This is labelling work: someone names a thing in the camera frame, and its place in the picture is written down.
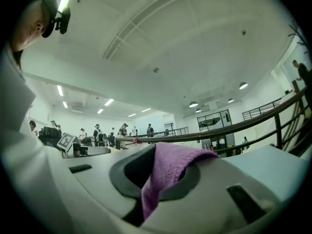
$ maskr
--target ceiling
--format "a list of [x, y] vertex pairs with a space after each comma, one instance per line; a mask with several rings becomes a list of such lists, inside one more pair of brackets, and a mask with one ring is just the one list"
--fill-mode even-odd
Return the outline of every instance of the ceiling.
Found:
[[[34, 44], [26, 75], [183, 116], [195, 113], [191, 101], [203, 112], [239, 101], [292, 41], [292, 17], [279, 0], [70, 0], [68, 6], [67, 33]], [[31, 67], [38, 51], [92, 82], [64, 80], [69, 65], [48, 75], [46, 62]], [[249, 86], [239, 90], [242, 81]]]
[[[109, 98], [102, 98], [67, 87], [62, 87], [63, 96], [60, 96], [56, 85], [31, 78], [26, 78], [26, 84], [33, 89], [36, 95], [40, 94], [42, 98], [45, 98], [49, 104], [53, 105], [53, 107], [58, 110], [72, 111], [79, 114], [83, 113], [87, 116], [98, 115], [100, 117], [115, 117], [128, 120], [155, 112], [154, 110], [149, 110], [142, 113], [141, 111], [146, 108], [120, 101], [113, 101], [110, 105], [104, 106]], [[63, 101], [67, 103], [68, 108], [64, 107]], [[98, 114], [99, 109], [103, 109], [101, 114]]]

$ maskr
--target white wall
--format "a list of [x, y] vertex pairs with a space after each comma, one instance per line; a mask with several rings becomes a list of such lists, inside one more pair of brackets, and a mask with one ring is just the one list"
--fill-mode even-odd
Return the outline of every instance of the white wall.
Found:
[[31, 79], [26, 79], [27, 86], [36, 94], [36, 98], [32, 103], [32, 107], [27, 112], [27, 117], [36, 122], [39, 131], [41, 127], [46, 126], [50, 122], [52, 104], [41, 94], [40, 87], [38, 87]]
[[248, 111], [285, 95], [283, 87], [271, 73], [266, 74], [259, 83], [242, 99], [242, 109]]
[[83, 128], [88, 136], [93, 135], [93, 131], [95, 129], [95, 125], [99, 124], [100, 129], [103, 133], [108, 134], [112, 131], [112, 128], [115, 128], [114, 136], [117, 135], [119, 128], [123, 123], [127, 123], [129, 127], [127, 127], [128, 134], [132, 131], [134, 127], [134, 123], [132, 120], [124, 120], [124, 119], [115, 119], [115, 118], [103, 118], [99, 117], [90, 117], [85, 116], [84, 114], [76, 114], [71, 111], [67, 111], [65, 109], [53, 109], [52, 111], [52, 120], [59, 125], [61, 125], [61, 129], [63, 133], [71, 133], [76, 136], [80, 135], [80, 129]]
[[155, 133], [165, 131], [164, 126], [164, 112], [155, 111], [152, 114], [141, 116], [134, 119], [134, 126], [136, 126], [139, 135], [145, 135], [148, 128], [148, 124], [152, 125]]

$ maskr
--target camera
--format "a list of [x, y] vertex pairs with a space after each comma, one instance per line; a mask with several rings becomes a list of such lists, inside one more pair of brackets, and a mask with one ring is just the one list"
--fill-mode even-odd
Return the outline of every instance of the camera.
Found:
[[60, 17], [56, 18], [55, 30], [59, 30], [61, 34], [65, 34], [67, 31], [70, 15], [70, 8], [65, 7], [63, 11], [60, 12]]

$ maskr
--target metal railing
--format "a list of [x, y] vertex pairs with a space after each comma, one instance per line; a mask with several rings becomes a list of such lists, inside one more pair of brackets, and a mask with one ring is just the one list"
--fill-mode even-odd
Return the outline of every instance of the metal railing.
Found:
[[251, 109], [249, 111], [243, 112], [242, 115], [244, 117], [244, 120], [248, 120], [254, 117], [259, 116], [260, 114], [263, 114], [264, 112], [271, 110], [272, 108], [278, 106], [281, 103], [283, 97], [276, 99], [274, 101], [271, 101], [268, 104], [262, 105], [261, 107], [257, 107], [254, 109]]
[[140, 140], [142, 139], [151, 139], [152, 137], [153, 138], [158, 138], [160, 136], [162, 137], [174, 137], [174, 136], [181, 136], [181, 135], [188, 135], [189, 134], [189, 128], [188, 127], [182, 127], [182, 128], [177, 128], [177, 129], [172, 129], [172, 130], [166, 130], [166, 131], [163, 131], [163, 132], [157, 132], [157, 133], [149, 133], [149, 134], [145, 134], [145, 135], [138, 135], [138, 136], [131, 136], [131, 137], [116, 137], [115, 138], [115, 143], [116, 143], [116, 148], [117, 149], [128, 149], [126, 148], [125, 146], [120, 146], [120, 141], [123, 140], [123, 141], [129, 141], [130, 139], [130, 142], [131, 143], [127, 143], [127, 145], [132, 145], [132, 142], [134, 140], [134, 138], [139, 138]]
[[[213, 137], [218, 137], [218, 136], [224, 136], [224, 135], [228, 135], [228, 134], [232, 134], [235, 132], [239, 132], [242, 130], [245, 130], [247, 128], [253, 127], [255, 125], [258, 125], [270, 118], [274, 118], [275, 120], [275, 126], [276, 129], [271, 131], [268, 134], [265, 134], [264, 136], [249, 141], [245, 144], [241, 144], [241, 145], [237, 145], [237, 146], [233, 146], [230, 149], [231, 150], [236, 150], [236, 149], [241, 149], [244, 148], [246, 146], [250, 146], [252, 144], [255, 144], [259, 141], [262, 141], [274, 134], [276, 134], [276, 143], [277, 145], [275, 146], [276, 148], [282, 149], [282, 146], [284, 144], [286, 144], [287, 142], [289, 142], [294, 136], [296, 136], [298, 133], [300, 133], [303, 129], [307, 130], [307, 127], [311, 125], [312, 123], [312, 119], [309, 118], [308, 120], [306, 120], [306, 122], [298, 129], [296, 130], [293, 134], [291, 134], [288, 138], [286, 139], [282, 139], [282, 132], [281, 130], [283, 128], [285, 128], [286, 126], [288, 126], [289, 124], [291, 124], [294, 120], [296, 120], [301, 114], [303, 114], [305, 112], [305, 110], [309, 107], [306, 106], [305, 108], [300, 107], [300, 112], [294, 116], [292, 119], [290, 119], [289, 121], [287, 121], [285, 124], [281, 125], [280, 122], [280, 118], [279, 118], [279, 113], [283, 112], [284, 110], [286, 110], [287, 108], [289, 108], [290, 106], [292, 106], [294, 103], [296, 103], [297, 101], [299, 102], [299, 105], [302, 104], [302, 97], [305, 95], [307, 88], [304, 88], [303, 90], [301, 90], [300, 92], [298, 92], [295, 96], [291, 97], [290, 99], [288, 99], [287, 101], [285, 101], [284, 103], [275, 106], [273, 109], [267, 111], [267, 112], [263, 112], [261, 115], [259, 115], [259, 117], [254, 117], [251, 118], [250, 120], [247, 121], [242, 121], [240, 123], [231, 125], [231, 126], [227, 126], [221, 129], [215, 129], [215, 130], [211, 130], [211, 131], [207, 131], [207, 132], [203, 132], [203, 133], [195, 133], [195, 134], [186, 134], [186, 135], [182, 135], [182, 136], [162, 136], [162, 137], [154, 137], [154, 138], [138, 138], [137, 142], [138, 143], [157, 143], [157, 142], [185, 142], [185, 141], [193, 141], [193, 140], [202, 140], [202, 139], [208, 139], [208, 138], [213, 138]], [[311, 134], [311, 130], [308, 130], [305, 132], [306, 134], [304, 135], [304, 137], [301, 140], [298, 140], [298, 144], [302, 143], [304, 140], [306, 140], [309, 136], [309, 134]], [[130, 141], [132, 142], [134, 138], [132, 137], [126, 137], [126, 138], [116, 138], [116, 142], [119, 141]], [[224, 154], [229, 150], [229, 148], [224, 148], [224, 149], [220, 149], [220, 150], [216, 150], [215, 152], [220, 154]]]
[[189, 128], [182, 127], [182, 128], [172, 129], [172, 130], [166, 130], [163, 132], [150, 133], [150, 134], [131, 136], [131, 137], [142, 138], [142, 137], [151, 137], [151, 136], [155, 137], [155, 136], [160, 136], [160, 135], [164, 135], [167, 137], [167, 136], [179, 136], [179, 135], [187, 135], [187, 134], [189, 134]]

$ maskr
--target purple towel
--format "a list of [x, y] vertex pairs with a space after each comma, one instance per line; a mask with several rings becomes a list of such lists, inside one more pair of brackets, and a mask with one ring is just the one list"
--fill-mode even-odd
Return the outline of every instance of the purple towel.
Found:
[[202, 155], [218, 157], [216, 153], [203, 149], [168, 143], [156, 144], [153, 170], [141, 192], [144, 220], [157, 207], [160, 192], [175, 185], [188, 164]]

